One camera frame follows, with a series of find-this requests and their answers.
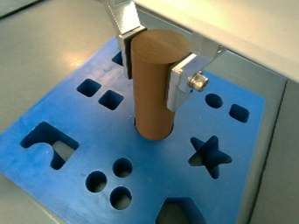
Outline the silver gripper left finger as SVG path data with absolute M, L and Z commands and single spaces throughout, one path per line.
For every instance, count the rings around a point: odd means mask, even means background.
M 107 14 L 117 30 L 118 47 L 122 52 L 125 74 L 133 78 L 131 41 L 146 31 L 141 24 L 137 4 L 133 0 L 103 0 Z

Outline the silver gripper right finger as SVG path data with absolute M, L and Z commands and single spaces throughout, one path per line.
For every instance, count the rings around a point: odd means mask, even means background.
M 227 48 L 202 36 L 191 35 L 191 52 L 170 70 L 167 108 L 175 112 L 190 98 L 191 91 L 202 92 L 210 79 L 205 76 L 206 66 L 226 52 Z

